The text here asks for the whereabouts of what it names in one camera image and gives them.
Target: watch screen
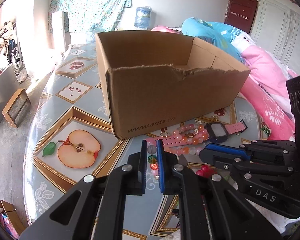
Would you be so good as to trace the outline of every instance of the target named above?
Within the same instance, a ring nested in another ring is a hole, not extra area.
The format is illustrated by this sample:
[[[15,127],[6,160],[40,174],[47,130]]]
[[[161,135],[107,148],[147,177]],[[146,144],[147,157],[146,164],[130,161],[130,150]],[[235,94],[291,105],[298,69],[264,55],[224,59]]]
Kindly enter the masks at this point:
[[[211,125],[211,129],[216,137],[225,136],[226,132],[220,123],[214,123]]]

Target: blue water bottle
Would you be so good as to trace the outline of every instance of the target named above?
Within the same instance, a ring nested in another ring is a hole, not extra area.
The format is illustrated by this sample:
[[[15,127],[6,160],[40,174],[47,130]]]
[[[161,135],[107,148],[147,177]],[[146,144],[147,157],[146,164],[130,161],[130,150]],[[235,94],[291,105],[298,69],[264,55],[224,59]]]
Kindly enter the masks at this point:
[[[150,25],[151,7],[137,7],[134,26],[138,29],[147,30]]]

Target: gray floor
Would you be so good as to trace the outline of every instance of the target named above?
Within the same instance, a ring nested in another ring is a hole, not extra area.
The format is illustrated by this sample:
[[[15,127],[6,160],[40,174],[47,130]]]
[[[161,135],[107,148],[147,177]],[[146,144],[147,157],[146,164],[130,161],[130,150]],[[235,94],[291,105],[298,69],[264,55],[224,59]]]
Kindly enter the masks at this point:
[[[26,104],[17,118],[19,127],[11,128],[5,119],[0,124],[0,200],[12,203],[25,226],[28,226],[23,202],[22,170],[26,140],[41,93],[49,79],[47,75],[28,93],[31,105]],[[28,78],[21,87],[27,89]]]

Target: green leaf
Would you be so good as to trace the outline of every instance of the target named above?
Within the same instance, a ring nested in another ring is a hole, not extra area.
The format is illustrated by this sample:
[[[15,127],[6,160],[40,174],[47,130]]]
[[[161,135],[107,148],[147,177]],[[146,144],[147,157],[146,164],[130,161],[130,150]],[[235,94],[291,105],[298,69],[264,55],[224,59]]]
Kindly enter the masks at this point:
[[[56,144],[54,142],[48,143],[47,146],[43,149],[42,157],[53,154],[55,149],[56,149]]]

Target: floral curtain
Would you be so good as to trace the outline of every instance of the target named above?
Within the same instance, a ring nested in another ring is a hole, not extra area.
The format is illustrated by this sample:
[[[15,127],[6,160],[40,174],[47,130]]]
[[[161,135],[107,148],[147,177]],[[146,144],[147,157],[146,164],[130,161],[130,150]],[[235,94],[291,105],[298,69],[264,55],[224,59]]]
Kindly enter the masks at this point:
[[[92,25],[111,31],[125,7],[131,7],[131,0],[52,0],[48,16],[49,33],[52,33],[51,14],[54,12],[63,10],[68,14],[66,32],[85,33]]]

